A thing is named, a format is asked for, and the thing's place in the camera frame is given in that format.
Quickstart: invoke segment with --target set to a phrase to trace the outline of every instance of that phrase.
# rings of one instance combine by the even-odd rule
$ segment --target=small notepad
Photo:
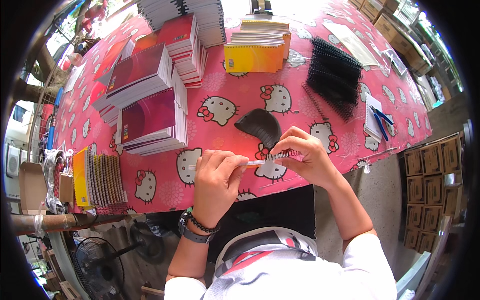
[[[370,94],[365,94],[365,132],[368,133],[369,136],[374,138],[377,142],[382,140],[382,131],[378,126],[377,120],[373,114],[372,109],[370,106],[382,111],[382,104],[377,99],[373,98]]]

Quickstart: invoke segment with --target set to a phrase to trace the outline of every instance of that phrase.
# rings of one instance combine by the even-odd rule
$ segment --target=hand
[[[247,157],[230,151],[205,150],[195,166],[192,215],[200,224],[214,228],[237,198]]]
[[[283,157],[276,159],[276,164],[291,169],[308,182],[326,190],[332,187],[340,173],[328,157],[319,139],[292,126],[280,137],[280,141],[273,147],[270,154],[275,155],[288,149],[300,151],[304,155],[302,161],[292,157]]]

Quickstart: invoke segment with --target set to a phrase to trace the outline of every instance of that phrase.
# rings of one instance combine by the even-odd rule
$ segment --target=pink tablecloth
[[[365,135],[364,102],[359,102],[354,117],[347,123],[322,99],[324,117],[319,115],[301,87],[307,76],[312,49],[308,38],[320,36],[348,51],[335,37],[329,37],[330,32],[322,23],[347,25],[369,49],[372,49],[370,42],[379,50],[389,45],[373,25],[347,3],[331,3],[317,15],[315,19],[291,21],[290,58],[277,73],[226,73],[223,46],[209,48],[202,88],[188,91],[189,146],[151,156],[131,155],[115,145],[116,127],[105,124],[89,105],[92,79],[107,49],[128,35],[135,40],[150,33],[144,19],[133,17],[84,56],[84,73],[74,90],[65,93],[60,103],[55,145],[65,141],[67,148],[75,151],[90,146],[96,154],[119,155],[128,203],[104,213],[147,213],[181,210],[192,205],[194,173],[188,171],[188,165],[195,164],[205,149],[229,150],[250,159],[261,157],[260,141],[233,126],[254,108],[272,111],[283,132],[295,125],[319,137],[342,173],[398,153],[431,135],[426,109],[412,78],[408,74],[399,77],[393,70],[386,73],[366,69],[361,80],[361,99],[364,100],[364,93],[370,92],[382,103],[383,112],[394,121],[394,126],[388,130],[388,142],[383,139],[377,144]],[[240,29],[239,19],[226,15],[225,20],[227,36]],[[372,53],[381,61],[373,49]],[[205,106],[213,113],[212,118],[198,114]],[[240,184],[238,199],[251,199],[307,184],[305,179],[282,166],[268,170],[251,168]]]

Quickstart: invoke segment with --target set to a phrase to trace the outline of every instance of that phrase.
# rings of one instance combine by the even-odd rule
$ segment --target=wristwatch
[[[190,230],[188,230],[187,222],[188,222],[188,215],[187,215],[187,210],[185,210],[183,213],[181,213],[180,219],[179,219],[179,231],[180,231],[180,234],[183,235],[184,237],[201,244],[208,244],[213,239],[215,232],[211,233],[210,235],[199,235],[199,234],[193,233]]]

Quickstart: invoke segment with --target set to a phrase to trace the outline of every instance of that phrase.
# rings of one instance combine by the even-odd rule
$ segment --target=white t-shirt
[[[373,234],[350,242],[342,266],[317,257],[312,240],[293,230],[262,228],[261,234],[267,244],[246,252],[232,249],[251,246],[251,236],[225,246],[208,289],[176,277],[165,284],[164,299],[396,299],[392,270]]]

